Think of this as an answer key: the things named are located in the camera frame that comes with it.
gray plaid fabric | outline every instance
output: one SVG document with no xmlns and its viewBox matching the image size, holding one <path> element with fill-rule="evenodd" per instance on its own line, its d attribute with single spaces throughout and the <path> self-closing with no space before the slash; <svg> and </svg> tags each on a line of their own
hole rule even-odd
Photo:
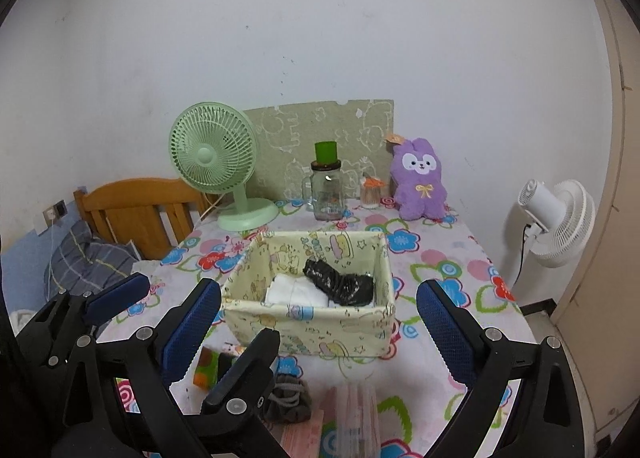
<svg viewBox="0 0 640 458">
<path fill-rule="evenodd" d="M 76 222 L 53 252 L 51 273 L 44 272 L 44 294 L 47 300 L 61 289 L 73 295 L 86 291 L 97 294 L 131 273 L 137 261 L 129 247 L 108 243 L 94 237 L 86 222 Z"/>
</svg>

yellow ribbon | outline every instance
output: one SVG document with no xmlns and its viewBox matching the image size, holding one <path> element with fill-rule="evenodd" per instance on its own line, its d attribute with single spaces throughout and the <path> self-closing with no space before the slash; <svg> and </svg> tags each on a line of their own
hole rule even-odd
<svg viewBox="0 0 640 458">
<path fill-rule="evenodd" d="M 417 185 L 415 186 L 415 191 L 422 191 L 422 197 L 421 198 L 431 198 L 431 195 L 429 194 L 430 191 L 433 191 L 433 186 L 428 183 L 427 185 Z"/>
</svg>

stuffed animal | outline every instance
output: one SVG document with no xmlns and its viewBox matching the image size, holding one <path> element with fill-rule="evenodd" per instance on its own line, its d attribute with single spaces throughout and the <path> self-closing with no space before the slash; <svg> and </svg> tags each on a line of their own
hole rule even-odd
<svg viewBox="0 0 640 458">
<path fill-rule="evenodd" d="M 400 204 L 400 218 L 437 220 L 446 216 L 447 191 L 440 182 L 440 160 L 426 139 L 403 139 L 394 146 L 391 176 L 398 185 L 394 199 Z"/>
</svg>

colorful box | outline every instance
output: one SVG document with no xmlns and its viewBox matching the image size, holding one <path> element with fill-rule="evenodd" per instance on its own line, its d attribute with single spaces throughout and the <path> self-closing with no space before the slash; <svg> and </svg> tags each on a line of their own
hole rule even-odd
<svg viewBox="0 0 640 458">
<path fill-rule="evenodd" d="M 371 273 L 373 307 L 265 305 L 278 273 L 302 276 L 307 258 L 345 274 Z M 267 232 L 257 235 L 222 287 L 225 321 L 242 345 L 263 328 L 280 332 L 280 351 L 304 355 L 386 355 L 396 314 L 386 237 L 380 232 Z"/>
</svg>

plush toy ear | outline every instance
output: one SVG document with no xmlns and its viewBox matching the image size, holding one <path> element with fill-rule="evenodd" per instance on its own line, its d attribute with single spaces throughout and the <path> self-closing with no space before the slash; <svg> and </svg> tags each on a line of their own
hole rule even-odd
<svg viewBox="0 0 640 458">
<path fill-rule="evenodd" d="M 409 153 L 409 151 L 414 151 L 414 145 L 412 145 L 411 141 L 404 141 L 402 144 L 394 146 L 394 156 L 404 155 L 405 153 Z"/>
<path fill-rule="evenodd" d="M 433 147 L 427 139 L 414 139 L 414 148 L 415 151 L 420 151 L 420 153 L 434 153 Z"/>
</svg>

